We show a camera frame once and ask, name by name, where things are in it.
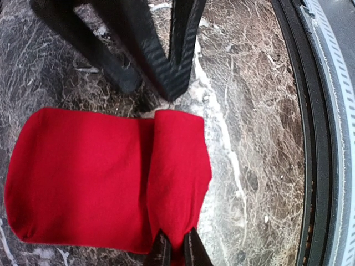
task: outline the red sock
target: red sock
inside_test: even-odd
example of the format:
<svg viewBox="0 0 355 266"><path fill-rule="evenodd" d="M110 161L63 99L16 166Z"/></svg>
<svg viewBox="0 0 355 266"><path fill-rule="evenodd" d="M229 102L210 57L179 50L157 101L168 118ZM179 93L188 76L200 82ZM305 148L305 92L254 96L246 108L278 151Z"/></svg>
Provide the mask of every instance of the red sock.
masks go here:
<svg viewBox="0 0 355 266"><path fill-rule="evenodd" d="M147 253L161 228L178 250L197 225L210 178L202 118L45 108L26 122L13 151L7 216L30 243Z"/></svg>

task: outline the marble surface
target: marble surface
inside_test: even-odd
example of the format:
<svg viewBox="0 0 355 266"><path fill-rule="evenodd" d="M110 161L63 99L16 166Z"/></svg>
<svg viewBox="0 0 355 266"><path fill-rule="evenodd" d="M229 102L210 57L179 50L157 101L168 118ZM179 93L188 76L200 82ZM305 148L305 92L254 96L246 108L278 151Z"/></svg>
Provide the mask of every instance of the marble surface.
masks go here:
<svg viewBox="0 0 355 266"><path fill-rule="evenodd" d="M123 117L157 109L203 116L212 163L199 233L215 265L294 265L303 207L303 140L295 82L271 4L209 0L200 23L189 91L173 104L149 88L111 89L27 0L3 1L0 14L0 265L141 265L142 255L19 241L6 220L3 190L26 119L44 106ZM163 46L169 2L151 1ZM89 7L78 13L112 49Z"/></svg>

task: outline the red cloth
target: red cloth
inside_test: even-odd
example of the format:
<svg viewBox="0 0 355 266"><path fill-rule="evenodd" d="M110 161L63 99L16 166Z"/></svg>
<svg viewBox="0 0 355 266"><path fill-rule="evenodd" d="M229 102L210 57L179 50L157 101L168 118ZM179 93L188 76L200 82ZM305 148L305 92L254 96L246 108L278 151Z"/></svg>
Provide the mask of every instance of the red cloth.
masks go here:
<svg viewBox="0 0 355 266"><path fill-rule="evenodd" d="M197 226L211 179L202 118L125 119L44 108L22 129L5 187L8 222L29 243L147 253Z"/></svg>

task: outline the white marble vein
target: white marble vein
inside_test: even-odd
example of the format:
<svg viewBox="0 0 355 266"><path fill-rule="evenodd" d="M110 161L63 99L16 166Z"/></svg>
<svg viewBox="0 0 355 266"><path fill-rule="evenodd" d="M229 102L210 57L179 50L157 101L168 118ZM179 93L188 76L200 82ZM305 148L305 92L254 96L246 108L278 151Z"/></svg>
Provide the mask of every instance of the white marble vein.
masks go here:
<svg viewBox="0 0 355 266"><path fill-rule="evenodd" d="M221 110L221 105L217 100L217 96L214 89L212 88L210 79L207 77L206 72L203 70L200 64L199 61L200 56L201 56L201 46L199 43L199 37L197 37L196 44L195 44L195 56L194 56L194 72L196 76L196 81L192 84L190 88L190 95L192 98L194 96L195 97L197 96L197 100L200 100L199 99L200 95L208 95L209 100L206 103L207 104L206 108L212 111L211 113L214 114L217 124L221 129L224 152L228 156L232 164L234 180L238 188L237 194L241 197L243 201L244 236L243 236L242 244L244 244L247 236L247 226L246 226L247 210L246 210L246 195L243 191L242 184L239 179L239 175L240 175L239 161L238 161L237 153L234 150L232 150L228 125L226 123L223 112Z"/></svg>
<svg viewBox="0 0 355 266"><path fill-rule="evenodd" d="M1 238L2 246L4 248L5 254L7 258L10 260L12 266L18 266L15 258L12 256L10 252L9 246L7 245L5 233L4 230L2 229L2 226L3 226L3 222L0 219L0 238Z"/></svg>
<svg viewBox="0 0 355 266"><path fill-rule="evenodd" d="M68 266L68 261L67 261L67 259L68 259L68 256L69 256L69 252L64 252L64 251L62 251L62 250L59 249L59 248L57 248L57 250L60 252L60 254L61 254L62 257L63 257L64 265L65 265L65 266Z"/></svg>
<svg viewBox="0 0 355 266"><path fill-rule="evenodd" d="M150 11L153 12L162 8L171 8L171 4L170 3L150 4L149 7L150 7Z"/></svg>

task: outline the black rubber seal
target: black rubber seal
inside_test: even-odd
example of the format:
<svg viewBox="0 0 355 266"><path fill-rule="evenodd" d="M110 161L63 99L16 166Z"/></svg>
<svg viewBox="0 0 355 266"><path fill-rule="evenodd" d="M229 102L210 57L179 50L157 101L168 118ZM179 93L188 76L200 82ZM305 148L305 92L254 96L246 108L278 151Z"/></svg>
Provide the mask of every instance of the black rubber seal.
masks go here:
<svg viewBox="0 0 355 266"><path fill-rule="evenodd" d="M318 266L323 264L327 247L333 191L333 149L325 82L298 16L297 9L302 3L271 2L290 56L303 126L305 197L297 265Z"/></svg>

